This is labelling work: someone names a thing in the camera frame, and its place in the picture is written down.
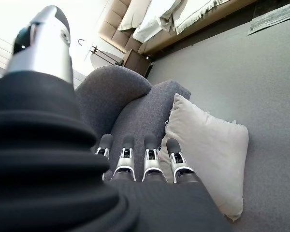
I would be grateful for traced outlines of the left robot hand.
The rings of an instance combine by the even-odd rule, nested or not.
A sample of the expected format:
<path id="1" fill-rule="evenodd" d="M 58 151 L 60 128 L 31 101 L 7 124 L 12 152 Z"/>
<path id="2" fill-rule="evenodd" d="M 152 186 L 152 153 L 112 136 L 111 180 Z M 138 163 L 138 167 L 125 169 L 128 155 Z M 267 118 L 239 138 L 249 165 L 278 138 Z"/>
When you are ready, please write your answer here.
<path id="1" fill-rule="evenodd" d="M 104 181 L 107 157 L 79 114 L 70 28 L 56 6 L 17 35 L 0 78 L 0 232 L 229 232 L 193 171 L 176 184 L 127 168 Z"/>

